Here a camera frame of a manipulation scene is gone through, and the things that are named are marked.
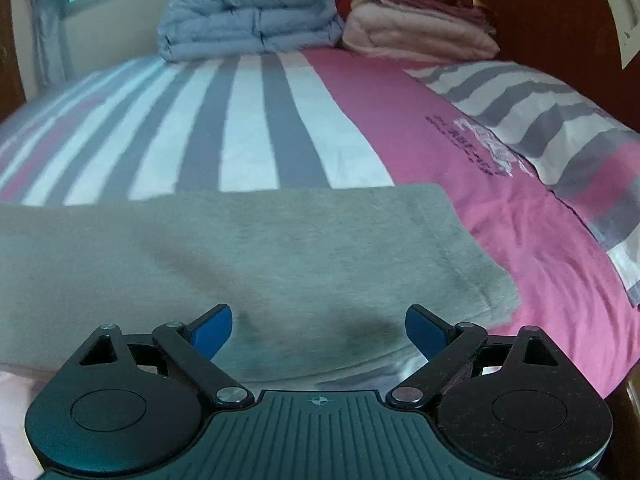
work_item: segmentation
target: wooden furniture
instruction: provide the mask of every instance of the wooden furniture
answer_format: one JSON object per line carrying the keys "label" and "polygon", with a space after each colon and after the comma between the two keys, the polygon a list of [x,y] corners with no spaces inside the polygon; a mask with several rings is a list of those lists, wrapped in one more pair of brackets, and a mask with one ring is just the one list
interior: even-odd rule
{"label": "wooden furniture", "polygon": [[0,0],[0,122],[25,102],[15,53],[11,0]]}
{"label": "wooden furniture", "polygon": [[[564,80],[640,132],[640,54],[622,69],[616,23],[607,0],[479,1],[494,14],[499,59]],[[640,479],[639,399],[640,366],[636,366],[607,398],[614,434],[600,469],[608,480]]]}

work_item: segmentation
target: ribbed plastic surface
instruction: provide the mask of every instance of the ribbed plastic surface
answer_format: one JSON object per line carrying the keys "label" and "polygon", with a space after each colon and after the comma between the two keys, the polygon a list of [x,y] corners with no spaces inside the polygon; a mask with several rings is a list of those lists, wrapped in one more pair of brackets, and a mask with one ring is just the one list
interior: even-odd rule
{"label": "ribbed plastic surface", "polygon": [[[61,479],[56,473],[43,480]],[[202,438],[140,480],[495,480],[453,456],[416,413],[373,392],[266,392],[215,416]],[[583,473],[576,479],[596,476]]]}

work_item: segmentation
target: gray cloth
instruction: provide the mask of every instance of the gray cloth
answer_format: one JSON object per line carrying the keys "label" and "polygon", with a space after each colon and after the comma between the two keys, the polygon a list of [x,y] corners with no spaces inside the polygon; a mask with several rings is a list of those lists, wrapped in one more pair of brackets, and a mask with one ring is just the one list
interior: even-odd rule
{"label": "gray cloth", "polygon": [[33,17],[33,49],[40,90],[72,77],[68,44],[62,23],[67,0],[29,0]]}
{"label": "gray cloth", "polygon": [[520,304],[433,184],[0,209],[7,365],[57,368],[101,323],[149,332],[224,302],[234,332],[216,363],[282,380],[392,358],[412,303],[487,327]]}
{"label": "gray cloth", "polygon": [[344,23],[334,0],[172,0],[158,25],[168,61],[334,46]]}

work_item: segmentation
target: folded comforter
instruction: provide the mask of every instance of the folded comforter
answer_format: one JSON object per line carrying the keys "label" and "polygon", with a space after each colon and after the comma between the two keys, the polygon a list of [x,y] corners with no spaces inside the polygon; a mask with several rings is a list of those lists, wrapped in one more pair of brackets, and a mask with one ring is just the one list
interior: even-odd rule
{"label": "folded comforter", "polygon": [[344,22],[334,0],[173,0],[158,27],[168,61],[334,46]]}
{"label": "folded comforter", "polygon": [[438,10],[368,3],[349,14],[343,42],[370,56],[453,63],[493,59],[499,47],[468,20]]}

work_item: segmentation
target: gray towel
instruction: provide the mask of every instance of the gray towel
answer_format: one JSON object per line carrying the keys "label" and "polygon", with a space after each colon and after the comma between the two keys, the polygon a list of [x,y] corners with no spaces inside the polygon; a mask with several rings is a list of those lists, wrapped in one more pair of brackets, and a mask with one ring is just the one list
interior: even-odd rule
{"label": "gray towel", "polygon": [[100,323],[149,332],[223,302],[234,332],[215,362],[273,381],[405,348],[412,303],[487,327],[520,304],[437,185],[0,208],[9,365],[54,369]]}

